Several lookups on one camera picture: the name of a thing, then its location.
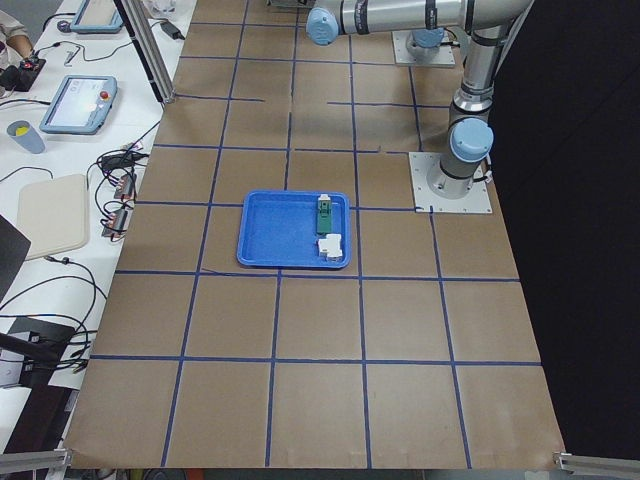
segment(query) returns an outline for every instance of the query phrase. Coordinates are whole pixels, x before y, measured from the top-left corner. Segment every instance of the black curtain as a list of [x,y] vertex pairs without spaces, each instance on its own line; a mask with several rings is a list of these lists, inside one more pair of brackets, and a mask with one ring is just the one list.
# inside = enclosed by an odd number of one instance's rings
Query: black curtain
[[536,0],[494,176],[566,450],[640,459],[640,2]]

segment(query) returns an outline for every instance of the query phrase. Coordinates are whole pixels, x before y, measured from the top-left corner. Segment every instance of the blue tray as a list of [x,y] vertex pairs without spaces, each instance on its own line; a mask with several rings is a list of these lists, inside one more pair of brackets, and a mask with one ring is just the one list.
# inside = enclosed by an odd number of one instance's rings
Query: blue tray
[[[342,260],[321,257],[318,197],[331,198],[331,233],[342,235]],[[255,267],[343,268],[351,260],[349,199],[335,192],[254,190],[244,200],[238,261]]]

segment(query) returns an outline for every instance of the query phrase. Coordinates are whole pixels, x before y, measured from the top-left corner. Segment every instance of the small block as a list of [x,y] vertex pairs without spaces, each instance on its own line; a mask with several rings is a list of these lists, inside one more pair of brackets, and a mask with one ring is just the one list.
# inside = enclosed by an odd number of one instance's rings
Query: small block
[[326,257],[327,260],[332,262],[339,262],[342,260],[342,248],[340,248],[341,241],[342,235],[339,233],[329,233],[326,238],[318,240],[320,256]]

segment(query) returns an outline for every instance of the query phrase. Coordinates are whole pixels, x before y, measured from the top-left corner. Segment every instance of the metal mounting plate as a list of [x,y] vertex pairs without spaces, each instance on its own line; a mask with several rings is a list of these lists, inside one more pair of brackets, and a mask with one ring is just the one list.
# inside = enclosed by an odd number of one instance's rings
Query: metal mounting plate
[[[485,182],[474,183],[469,193],[459,200],[449,200],[433,193],[427,184],[427,172],[440,161],[441,156],[436,152],[409,153],[416,212],[429,213],[433,209],[435,213],[493,213]],[[478,167],[475,176],[482,175],[482,168]]]
[[[456,66],[456,59],[449,46],[423,49],[423,55],[414,55],[414,53],[407,50],[407,39],[409,35],[411,35],[411,30],[398,30],[393,32],[393,51],[396,55],[397,64],[437,68],[453,68]],[[446,33],[443,41],[449,41],[449,36]]]

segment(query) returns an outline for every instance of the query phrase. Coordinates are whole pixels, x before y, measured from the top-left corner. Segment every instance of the cup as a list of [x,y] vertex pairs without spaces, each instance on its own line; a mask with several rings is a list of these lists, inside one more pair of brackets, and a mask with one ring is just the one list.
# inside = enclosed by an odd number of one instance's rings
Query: cup
[[31,153],[44,152],[44,142],[38,131],[26,120],[18,120],[7,127],[7,135]]

